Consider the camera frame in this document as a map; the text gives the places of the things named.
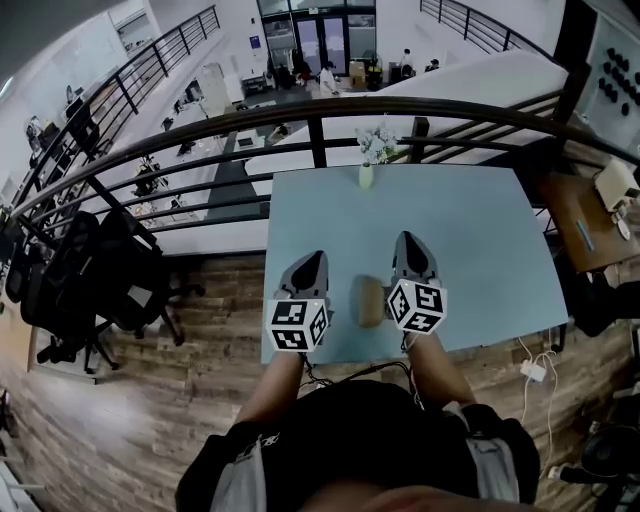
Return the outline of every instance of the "ceiling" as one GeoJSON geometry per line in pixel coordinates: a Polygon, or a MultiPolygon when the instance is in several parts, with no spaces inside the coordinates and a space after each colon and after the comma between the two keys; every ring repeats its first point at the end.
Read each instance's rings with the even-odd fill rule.
{"type": "Polygon", "coordinates": [[[0,88],[50,43],[118,3],[119,0],[0,0],[0,88]]]}

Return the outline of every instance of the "glass door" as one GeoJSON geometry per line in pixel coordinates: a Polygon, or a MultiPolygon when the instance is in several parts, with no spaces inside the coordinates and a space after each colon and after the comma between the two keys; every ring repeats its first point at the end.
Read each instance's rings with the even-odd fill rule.
{"type": "Polygon", "coordinates": [[[335,66],[334,74],[346,74],[347,54],[342,17],[298,20],[297,27],[302,57],[313,74],[319,74],[328,61],[335,66]]]}
{"type": "Polygon", "coordinates": [[[322,59],[316,20],[302,20],[297,24],[302,57],[309,64],[311,73],[317,75],[322,71],[322,59]]]}
{"type": "Polygon", "coordinates": [[[346,69],[346,55],[344,51],[344,26],[342,18],[324,18],[322,20],[324,28],[324,48],[326,50],[327,61],[333,62],[334,74],[344,75],[346,69]]]}

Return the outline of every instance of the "window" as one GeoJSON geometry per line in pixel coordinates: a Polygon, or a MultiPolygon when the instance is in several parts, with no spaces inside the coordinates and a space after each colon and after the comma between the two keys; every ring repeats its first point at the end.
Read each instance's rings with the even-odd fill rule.
{"type": "Polygon", "coordinates": [[[287,0],[258,0],[258,3],[263,16],[289,11],[287,0]]]}
{"type": "Polygon", "coordinates": [[[373,14],[349,15],[349,51],[352,59],[376,51],[376,17],[373,14]]]}
{"type": "Polygon", "coordinates": [[[264,33],[269,42],[271,60],[274,67],[277,68],[280,64],[286,66],[289,51],[296,47],[291,21],[283,20],[265,23],[264,33]]]}
{"type": "Polygon", "coordinates": [[[291,10],[305,10],[310,7],[332,7],[344,5],[343,0],[291,0],[291,10]]]}

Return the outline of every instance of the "wooden floor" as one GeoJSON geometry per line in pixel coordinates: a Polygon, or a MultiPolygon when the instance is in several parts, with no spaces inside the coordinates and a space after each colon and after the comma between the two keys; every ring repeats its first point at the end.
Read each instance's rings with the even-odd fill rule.
{"type": "MultiPolygon", "coordinates": [[[[44,510],[170,511],[181,475],[208,435],[224,433],[247,399],[260,365],[264,257],[183,262],[176,284],[202,282],[203,298],[180,299],[174,312],[187,335],[179,348],[166,332],[144,340],[111,334],[111,350],[122,369],[97,386],[24,374],[0,362],[0,386],[12,393],[18,446],[25,465],[12,467],[23,480],[43,483],[37,499],[44,510]]],[[[524,339],[538,354],[548,332],[524,339]]],[[[453,357],[480,401],[503,417],[520,419],[526,352],[517,341],[456,352],[453,357]]],[[[625,375],[630,357],[629,325],[618,322],[602,336],[569,331],[567,349],[554,356],[558,389],[553,401],[553,462],[576,460],[589,421],[586,405],[603,403],[625,375]]],[[[347,376],[365,365],[331,365],[319,374],[347,376]]],[[[374,378],[405,386],[403,374],[374,378]]],[[[547,408],[553,389],[531,384],[525,426],[542,460],[549,441],[547,408]]],[[[542,481],[539,505],[554,510],[589,510],[588,487],[542,481]]]]}

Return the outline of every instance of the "black railing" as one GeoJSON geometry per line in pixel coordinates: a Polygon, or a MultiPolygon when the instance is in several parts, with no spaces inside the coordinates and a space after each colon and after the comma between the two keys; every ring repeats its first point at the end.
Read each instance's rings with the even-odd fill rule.
{"type": "Polygon", "coordinates": [[[512,28],[456,0],[420,0],[420,11],[452,28],[486,53],[515,48],[542,55],[560,66],[549,53],[512,28]]]}
{"type": "Polygon", "coordinates": [[[406,161],[411,163],[421,161],[446,161],[449,158],[458,156],[463,151],[474,148],[503,152],[527,151],[526,147],[520,145],[521,142],[510,142],[509,137],[515,133],[515,131],[530,130],[539,135],[555,137],[558,141],[572,140],[582,143],[591,148],[621,158],[635,166],[640,165],[639,158],[627,153],[623,149],[613,146],[593,136],[591,133],[554,121],[553,119],[556,118],[562,110],[561,102],[556,102],[556,100],[560,97],[562,101],[562,95],[565,93],[566,91],[549,93],[535,100],[524,102],[519,106],[525,111],[461,101],[379,96],[313,100],[222,115],[155,135],[136,142],[126,149],[114,151],[99,160],[90,162],[85,167],[79,169],[78,172],[49,184],[35,197],[26,200],[13,211],[12,217],[18,219],[22,226],[31,233],[31,236],[36,236],[51,247],[56,246],[56,239],[63,236],[65,226],[70,223],[70,219],[75,211],[81,207],[97,214],[104,214],[114,208],[127,208],[134,215],[138,215],[141,221],[147,223],[151,232],[264,219],[268,217],[268,207],[265,203],[270,201],[269,195],[252,194],[241,198],[234,197],[233,199],[221,202],[205,201],[194,204],[183,202],[178,203],[177,208],[169,207],[148,212],[136,212],[136,207],[145,203],[151,204],[151,202],[157,199],[184,198],[194,192],[269,181],[273,178],[272,173],[248,176],[234,181],[211,181],[183,187],[172,187],[171,181],[167,181],[162,189],[158,189],[144,197],[123,196],[122,192],[126,189],[133,191],[133,187],[143,182],[148,183],[149,180],[171,177],[178,173],[188,173],[193,169],[205,165],[234,160],[246,160],[262,155],[309,151],[313,156],[315,167],[326,167],[327,148],[358,145],[355,137],[340,139],[327,139],[324,137],[322,120],[336,117],[388,114],[391,116],[411,116],[415,117],[418,121],[422,121],[421,123],[416,123],[416,125],[421,126],[419,131],[420,136],[413,135],[404,137],[399,141],[400,145],[417,149],[408,153],[406,161]],[[551,119],[549,119],[548,117],[550,116],[545,113],[551,113],[551,119]],[[430,133],[429,123],[426,119],[429,116],[433,118],[455,118],[466,120],[467,122],[460,124],[456,128],[440,131],[439,133],[430,133]],[[155,152],[167,148],[180,146],[181,144],[207,137],[227,134],[233,131],[303,120],[307,121],[310,128],[310,140],[308,142],[289,143],[223,153],[221,155],[180,163],[163,169],[156,169],[142,176],[134,176],[109,186],[104,186],[100,181],[101,175],[108,178],[107,173],[123,163],[152,155],[155,152]],[[88,185],[93,191],[87,191],[87,193],[70,201],[54,202],[54,199],[59,200],[60,198],[68,197],[68,190],[74,187],[84,188],[84,185],[88,185]],[[116,199],[113,195],[116,191],[120,191],[119,195],[121,200],[116,199]],[[93,200],[98,199],[102,199],[102,201],[106,203],[106,206],[93,203],[93,200]],[[43,205],[52,204],[56,204],[57,206],[55,208],[43,209],[43,205]],[[176,214],[206,210],[215,211],[216,209],[242,204],[259,206],[255,211],[244,216],[234,215],[233,217],[227,218],[208,217],[203,219],[187,218],[183,221],[174,219],[173,222],[160,224],[151,222],[163,217],[175,217],[176,214]],[[52,223],[52,219],[61,214],[63,215],[63,220],[52,223]]]}
{"type": "MultiPolygon", "coordinates": [[[[209,7],[171,29],[114,72],[73,111],[67,124],[27,174],[12,206],[23,203],[35,187],[46,189],[67,173],[109,152],[114,139],[155,87],[198,44],[220,28],[215,6],[209,7]]],[[[69,189],[60,201],[70,201],[82,189],[69,189]]]]}

